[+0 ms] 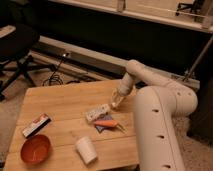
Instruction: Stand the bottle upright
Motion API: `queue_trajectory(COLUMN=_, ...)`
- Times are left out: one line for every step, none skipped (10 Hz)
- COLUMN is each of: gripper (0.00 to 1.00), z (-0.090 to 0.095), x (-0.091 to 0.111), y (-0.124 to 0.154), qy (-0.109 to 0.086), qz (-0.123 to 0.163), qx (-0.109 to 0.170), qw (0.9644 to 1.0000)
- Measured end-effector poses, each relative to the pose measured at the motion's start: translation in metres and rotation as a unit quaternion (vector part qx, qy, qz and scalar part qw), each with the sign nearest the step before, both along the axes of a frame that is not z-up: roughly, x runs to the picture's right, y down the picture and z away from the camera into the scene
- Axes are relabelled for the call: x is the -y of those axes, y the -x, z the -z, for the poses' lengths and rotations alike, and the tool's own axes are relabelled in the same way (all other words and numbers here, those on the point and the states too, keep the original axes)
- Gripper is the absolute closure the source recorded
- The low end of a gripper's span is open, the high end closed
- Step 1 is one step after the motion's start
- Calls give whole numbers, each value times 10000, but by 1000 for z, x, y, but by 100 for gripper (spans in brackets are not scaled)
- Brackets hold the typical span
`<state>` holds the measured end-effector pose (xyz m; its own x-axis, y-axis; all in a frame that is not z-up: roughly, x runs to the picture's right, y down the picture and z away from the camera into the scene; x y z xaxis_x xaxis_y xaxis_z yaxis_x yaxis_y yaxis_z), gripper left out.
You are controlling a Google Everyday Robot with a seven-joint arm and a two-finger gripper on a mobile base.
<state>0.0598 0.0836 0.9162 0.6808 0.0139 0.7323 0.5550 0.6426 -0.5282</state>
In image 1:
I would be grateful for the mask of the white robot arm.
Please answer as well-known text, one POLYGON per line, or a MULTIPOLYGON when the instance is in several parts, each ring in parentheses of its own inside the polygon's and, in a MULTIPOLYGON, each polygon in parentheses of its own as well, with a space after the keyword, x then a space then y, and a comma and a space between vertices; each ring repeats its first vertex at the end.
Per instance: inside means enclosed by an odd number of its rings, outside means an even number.
POLYGON ((140 171, 185 171, 172 123, 173 116, 187 116, 198 105, 193 89, 130 60, 126 73, 110 99, 117 108, 134 84, 143 81, 134 98, 133 117, 140 171))

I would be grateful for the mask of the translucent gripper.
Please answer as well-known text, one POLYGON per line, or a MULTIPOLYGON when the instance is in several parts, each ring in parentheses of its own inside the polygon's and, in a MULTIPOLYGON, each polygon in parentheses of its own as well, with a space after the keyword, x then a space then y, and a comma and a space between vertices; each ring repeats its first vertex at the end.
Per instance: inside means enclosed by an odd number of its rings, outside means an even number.
POLYGON ((110 99, 111 107, 113 109, 116 109, 124 99, 125 99, 125 93, 120 89, 115 89, 110 99))

